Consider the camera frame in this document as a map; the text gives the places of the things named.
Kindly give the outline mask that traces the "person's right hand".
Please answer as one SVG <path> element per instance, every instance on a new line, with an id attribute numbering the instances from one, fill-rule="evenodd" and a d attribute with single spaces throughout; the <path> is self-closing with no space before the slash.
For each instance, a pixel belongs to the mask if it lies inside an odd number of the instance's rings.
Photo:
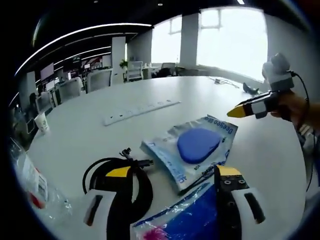
<path id="1" fill-rule="evenodd" d="M 307 101 L 290 90 L 279 97 L 278 105 L 287 107 L 290 110 L 290 120 L 297 125 L 303 116 Z"/>

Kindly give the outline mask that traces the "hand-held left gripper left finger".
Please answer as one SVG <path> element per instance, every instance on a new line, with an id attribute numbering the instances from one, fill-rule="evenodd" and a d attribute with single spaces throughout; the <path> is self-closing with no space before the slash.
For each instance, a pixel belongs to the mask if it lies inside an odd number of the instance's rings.
<path id="1" fill-rule="evenodd" d="M 84 222 L 95 227 L 100 240 L 130 239 L 133 173 L 129 165 L 100 165 L 92 173 L 89 187 L 83 175 L 85 196 L 92 197 Z"/>

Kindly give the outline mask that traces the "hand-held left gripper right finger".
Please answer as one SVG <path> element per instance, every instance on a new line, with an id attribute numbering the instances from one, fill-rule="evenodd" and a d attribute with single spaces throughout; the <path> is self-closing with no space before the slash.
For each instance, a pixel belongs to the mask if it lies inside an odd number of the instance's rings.
<path id="1" fill-rule="evenodd" d="M 214 167 L 218 235 L 221 240 L 261 240 L 266 226 L 262 196 L 239 170 Z"/>

